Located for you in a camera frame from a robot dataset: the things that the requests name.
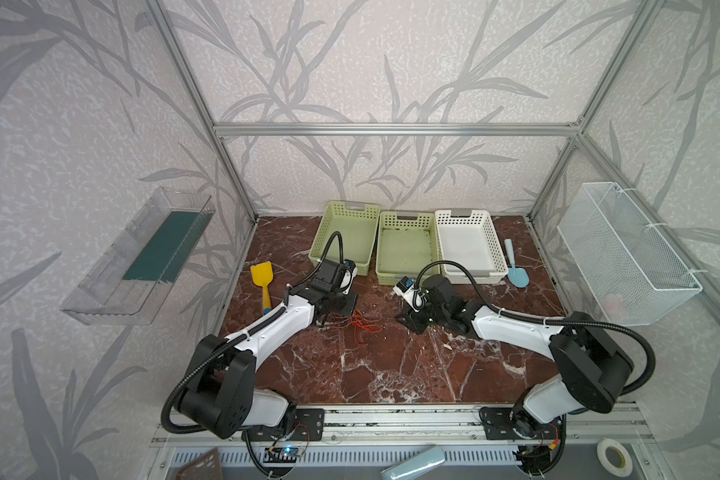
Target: brown marble surface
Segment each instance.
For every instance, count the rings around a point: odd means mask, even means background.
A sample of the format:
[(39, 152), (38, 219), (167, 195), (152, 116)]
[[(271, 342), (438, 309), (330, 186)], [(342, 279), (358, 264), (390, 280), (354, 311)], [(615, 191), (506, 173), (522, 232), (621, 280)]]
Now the brown marble surface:
[[(262, 314), (261, 289), (251, 280), (250, 265), (272, 262), (269, 285), (272, 304), (282, 298), (286, 283), (312, 269), (307, 258), (319, 217), (266, 217), (240, 275), (221, 335), (235, 332)], [(501, 241), (511, 238), (518, 266), (528, 272), (530, 285), (512, 286), (506, 278), (485, 285), (496, 305), (537, 315), (563, 314), (549, 275), (521, 216), (496, 216)], [(310, 326), (294, 335), (267, 359), (256, 374), (259, 388), (276, 390), (299, 403), (374, 402), (514, 402), (528, 386), (557, 373), (552, 361), (535, 352), (493, 341), (458, 338), (439, 326), (415, 335), (393, 320), (403, 301), (392, 288), (376, 283), (375, 259), (368, 276), (358, 276), (352, 289), (358, 308), (379, 319), (377, 334)], [(470, 285), (457, 286), (465, 298), (477, 298)]]

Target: green tray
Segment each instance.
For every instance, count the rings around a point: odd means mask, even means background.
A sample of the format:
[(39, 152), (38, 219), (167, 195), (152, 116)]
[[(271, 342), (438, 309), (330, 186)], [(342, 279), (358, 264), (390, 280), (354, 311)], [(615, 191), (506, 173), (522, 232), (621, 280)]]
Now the green tray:
[[(320, 261), (328, 237), (337, 230), (342, 234), (345, 260), (355, 262), (358, 275), (366, 276), (368, 266), (371, 264), (373, 245), (376, 241), (380, 209), (378, 205), (374, 204), (336, 200), (328, 202), (326, 214), (320, 221), (320, 227), (309, 251), (309, 259), (312, 264), (317, 265), (317, 262)], [(337, 240), (333, 241), (326, 258), (338, 261)]]
[[(404, 276), (415, 278), (427, 264), (440, 260), (434, 214), (382, 212), (378, 218), (376, 275), (379, 285), (394, 285)], [(433, 266), (422, 277), (437, 274)]]

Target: acrylic wall shelf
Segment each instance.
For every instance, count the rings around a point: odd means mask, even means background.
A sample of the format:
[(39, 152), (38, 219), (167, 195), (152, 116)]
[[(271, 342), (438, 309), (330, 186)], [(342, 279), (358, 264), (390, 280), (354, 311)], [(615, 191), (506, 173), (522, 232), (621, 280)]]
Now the acrylic wall shelf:
[(216, 212), (211, 196), (153, 196), (61, 306), (87, 324), (148, 325)]

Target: tape roll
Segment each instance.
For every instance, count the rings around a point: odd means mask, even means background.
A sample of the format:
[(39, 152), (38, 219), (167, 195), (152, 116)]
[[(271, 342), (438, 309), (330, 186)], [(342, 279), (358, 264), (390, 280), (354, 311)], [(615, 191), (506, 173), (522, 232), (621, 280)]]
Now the tape roll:
[[(609, 449), (613, 449), (621, 457), (621, 463), (618, 466), (611, 463), (606, 456), (606, 452)], [(628, 477), (632, 474), (632, 457), (630, 453), (623, 445), (612, 438), (603, 438), (600, 440), (600, 443), (597, 444), (597, 458), (608, 473), (617, 477)]]

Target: wallpaper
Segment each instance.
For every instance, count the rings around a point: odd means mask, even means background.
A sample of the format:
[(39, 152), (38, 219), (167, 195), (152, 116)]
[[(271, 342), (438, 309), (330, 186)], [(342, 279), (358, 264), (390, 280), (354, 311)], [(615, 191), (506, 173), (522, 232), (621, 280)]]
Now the wallpaper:
[[(0, 0), (0, 478), (133, 478), (250, 223), (139, 2)], [(60, 305), (154, 189), (217, 212), (149, 326)]]
[[(720, 2), (665, 2), (587, 133), (720, 282)], [(535, 220), (572, 307), (595, 317), (555, 227), (581, 182), (598, 180), (577, 154)], [(672, 472), (720, 480), (720, 327), (695, 298), (636, 330), (658, 365), (631, 398)]]
[[(165, 4), (216, 122), (433, 123), (576, 121), (639, 2)], [(562, 145), (440, 137), (227, 142), (262, 214), (322, 212), (335, 199), (526, 213)]]
[[(235, 139), (227, 149), (246, 179), (246, 188), (261, 192), (252, 200), (262, 213), (322, 214), (329, 200), (353, 200), (380, 204), (383, 209), (463, 207), (524, 214), (564, 141), (562, 137), (260, 137)], [(300, 155), (307, 161), (291, 161)]]

